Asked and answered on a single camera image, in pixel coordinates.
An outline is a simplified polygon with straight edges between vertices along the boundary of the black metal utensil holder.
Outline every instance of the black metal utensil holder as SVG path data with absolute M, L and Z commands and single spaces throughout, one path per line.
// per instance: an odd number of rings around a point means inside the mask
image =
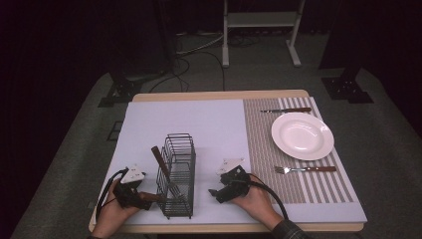
M 189 133 L 171 133 L 165 139 L 161 155 L 169 171 L 169 180 L 158 168 L 157 194 L 165 200 L 158 202 L 164 216 L 189 217 L 193 215 L 196 153 Z M 180 194 L 174 195 L 174 187 Z

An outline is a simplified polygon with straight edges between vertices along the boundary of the striped placemat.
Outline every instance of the striped placemat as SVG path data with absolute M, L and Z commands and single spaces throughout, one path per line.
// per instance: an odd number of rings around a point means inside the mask
M 343 203 L 356 201 L 344 170 L 278 174 L 274 165 L 289 167 L 336 166 L 342 164 L 335 149 L 326 157 L 305 161 L 282 152 L 273 142 L 271 126 L 280 114 L 260 110 L 310 107 L 309 113 L 322 120 L 314 98 L 244 100 L 251 170 L 270 186 L 284 203 Z

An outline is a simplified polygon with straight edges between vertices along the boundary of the sleeve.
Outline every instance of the sleeve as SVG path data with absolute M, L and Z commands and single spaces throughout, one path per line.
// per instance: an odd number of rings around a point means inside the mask
M 284 220 L 277 224 L 272 234 L 276 239 L 312 239 L 290 220 Z

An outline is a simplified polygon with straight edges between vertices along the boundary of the person's hand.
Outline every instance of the person's hand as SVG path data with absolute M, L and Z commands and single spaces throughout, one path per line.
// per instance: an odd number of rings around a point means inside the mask
M 251 180 L 260 182 L 255 176 L 251 176 Z M 246 196 L 236 197 L 232 202 L 243 208 L 252 218 L 263 223 L 269 230 L 273 230 L 284 220 L 274 210 L 268 192 L 262 188 L 251 186 Z
M 94 237 L 110 237 L 130 216 L 140 210 L 137 207 L 122 208 L 120 204 L 118 204 L 117 199 L 115 199 L 114 193 L 112 193 L 112 191 L 119 181 L 120 179 L 115 180 L 108 190 L 108 196 L 106 198 L 99 220 L 97 221 L 97 225 L 91 234 Z

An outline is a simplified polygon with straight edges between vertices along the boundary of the gray carpet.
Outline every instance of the gray carpet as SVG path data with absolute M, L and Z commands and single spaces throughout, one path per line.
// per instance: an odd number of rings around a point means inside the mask
M 327 35 L 300 34 L 298 54 L 303 66 L 293 67 L 285 37 L 263 37 L 248 48 L 230 49 L 225 69 L 226 91 L 304 89 L 316 99 L 324 121 L 333 131 L 336 150 L 368 218 L 358 233 L 311 233 L 315 238 L 420 238 L 422 235 L 422 140 L 385 94 L 380 82 L 365 70 L 356 78 L 374 104 L 352 105 L 330 99 L 322 77 L 339 70 L 318 70 Z M 183 37 L 179 47 L 189 49 L 209 39 Z M 221 49 L 207 52 L 221 59 Z M 189 92 L 223 91 L 218 62 L 210 55 L 184 58 L 190 69 L 181 76 Z M 176 62 L 175 73 L 186 65 Z M 160 80 L 144 84 L 147 93 Z M 85 238 L 115 141 L 107 141 L 115 121 L 123 120 L 126 104 L 98 108 L 111 86 L 101 77 L 87 96 L 58 150 L 13 238 Z M 180 92 L 177 79 L 155 92 Z M 117 234 L 113 238 L 143 238 Z

